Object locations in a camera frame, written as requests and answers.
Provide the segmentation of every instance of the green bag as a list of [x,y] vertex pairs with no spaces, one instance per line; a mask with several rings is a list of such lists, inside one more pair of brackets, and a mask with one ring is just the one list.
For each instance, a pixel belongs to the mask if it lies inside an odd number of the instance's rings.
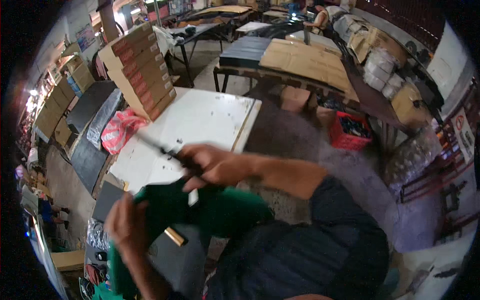
[[[198,202],[189,207],[188,193],[182,191],[184,185],[185,180],[167,185],[146,185],[135,195],[135,203],[149,202],[145,216],[149,244],[172,224],[197,225],[203,233],[229,238],[242,235],[259,222],[274,219],[261,197],[233,187],[199,189]],[[137,287],[112,241],[108,259],[112,291],[127,299],[132,298]]]

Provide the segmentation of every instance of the plastic crate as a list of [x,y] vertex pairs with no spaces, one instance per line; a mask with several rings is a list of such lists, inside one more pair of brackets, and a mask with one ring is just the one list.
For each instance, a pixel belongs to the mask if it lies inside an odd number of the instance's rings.
[[[370,132],[370,138],[359,137],[343,132],[342,124],[340,123],[341,117],[350,117],[352,120],[362,122],[365,128]],[[331,145],[339,149],[359,151],[365,147],[366,144],[372,141],[372,130],[364,118],[350,115],[341,111],[336,112],[335,120],[330,127],[328,135],[330,136]]]

